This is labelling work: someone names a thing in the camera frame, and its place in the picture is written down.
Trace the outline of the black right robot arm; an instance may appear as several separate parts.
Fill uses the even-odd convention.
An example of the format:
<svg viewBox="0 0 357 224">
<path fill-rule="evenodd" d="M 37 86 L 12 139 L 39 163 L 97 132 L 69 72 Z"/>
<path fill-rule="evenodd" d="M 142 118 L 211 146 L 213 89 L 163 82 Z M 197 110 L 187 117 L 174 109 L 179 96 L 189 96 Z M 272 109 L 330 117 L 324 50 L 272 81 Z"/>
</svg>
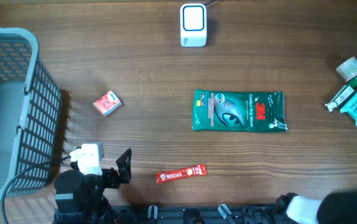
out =
<svg viewBox="0 0 357 224">
<path fill-rule="evenodd" d="M 357 190 L 332 192 L 322 200 L 295 193 L 281 195 L 273 206 L 271 218 L 274 223 L 357 223 Z"/>
</svg>

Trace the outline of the green 3M gloves package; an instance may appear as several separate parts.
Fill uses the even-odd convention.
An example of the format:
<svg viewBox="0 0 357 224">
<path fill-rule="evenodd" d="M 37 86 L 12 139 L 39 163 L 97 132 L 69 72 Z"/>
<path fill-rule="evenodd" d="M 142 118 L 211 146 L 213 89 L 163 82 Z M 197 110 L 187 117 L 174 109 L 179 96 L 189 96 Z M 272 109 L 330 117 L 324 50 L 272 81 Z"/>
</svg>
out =
<svg viewBox="0 0 357 224">
<path fill-rule="evenodd" d="M 194 131 L 286 132 L 284 93 L 196 90 Z"/>
</svg>

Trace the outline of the green lid jar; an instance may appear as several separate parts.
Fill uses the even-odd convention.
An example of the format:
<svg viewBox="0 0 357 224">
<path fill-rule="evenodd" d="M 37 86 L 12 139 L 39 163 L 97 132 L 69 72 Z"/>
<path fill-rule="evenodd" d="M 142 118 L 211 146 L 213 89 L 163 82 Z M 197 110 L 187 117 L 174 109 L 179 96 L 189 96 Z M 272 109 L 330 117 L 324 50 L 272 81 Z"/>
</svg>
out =
<svg viewBox="0 0 357 224">
<path fill-rule="evenodd" d="M 336 71 L 352 88 L 357 88 L 357 58 L 351 57 L 336 68 Z"/>
</svg>

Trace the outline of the red Nescafe stick sachet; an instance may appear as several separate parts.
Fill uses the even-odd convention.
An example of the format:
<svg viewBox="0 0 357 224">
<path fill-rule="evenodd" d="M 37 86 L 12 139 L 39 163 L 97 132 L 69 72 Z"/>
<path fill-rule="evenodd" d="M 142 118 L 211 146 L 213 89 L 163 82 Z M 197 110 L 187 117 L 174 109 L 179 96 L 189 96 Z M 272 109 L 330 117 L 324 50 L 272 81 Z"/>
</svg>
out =
<svg viewBox="0 0 357 224">
<path fill-rule="evenodd" d="M 207 175 L 206 165 L 199 164 L 199 165 L 178 169 L 178 170 L 157 172 L 155 177 L 156 177 L 157 184 L 163 184 L 165 182 L 170 182 L 173 180 L 186 179 L 189 177 L 203 176 L 203 175 Z"/>
</svg>

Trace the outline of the small red juice box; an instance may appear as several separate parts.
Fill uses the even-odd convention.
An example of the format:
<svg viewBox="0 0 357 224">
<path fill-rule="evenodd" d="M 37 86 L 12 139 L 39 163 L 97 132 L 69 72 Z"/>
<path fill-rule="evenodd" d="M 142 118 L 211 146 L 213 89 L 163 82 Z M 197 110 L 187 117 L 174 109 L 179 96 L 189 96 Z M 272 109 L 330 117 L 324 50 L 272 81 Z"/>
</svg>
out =
<svg viewBox="0 0 357 224">
<path fill-rule="evenodd" d="M 93 103 L 93 106 L 103 115 L 107 116 L 112 113 L 115 109 L 119 108 L 122 105 L 122 101 L 119 97 L 112 92 L 108 91 L 101 98 L 96 100 Z"/>
</svg>

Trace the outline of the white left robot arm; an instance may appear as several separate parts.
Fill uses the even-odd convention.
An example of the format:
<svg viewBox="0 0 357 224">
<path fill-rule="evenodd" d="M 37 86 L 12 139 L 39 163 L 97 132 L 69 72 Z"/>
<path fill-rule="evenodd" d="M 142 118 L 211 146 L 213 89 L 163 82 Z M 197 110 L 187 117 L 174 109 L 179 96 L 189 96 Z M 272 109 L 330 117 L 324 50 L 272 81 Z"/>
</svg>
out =
<svg viewBox="0 0 357 224">
<path fill-rule="evenodd" d="M 118 214 L 103 195 L 105 189 L 118 189 L 131 180 L 131 149 L 117 160 L 117 169 L 102 169 L 101 175 L 82 174 L 76 162 L 71 170 L 58 176 L 54 183 L 57 209 L 54 223 L 119 223 Z"/>
</svg>

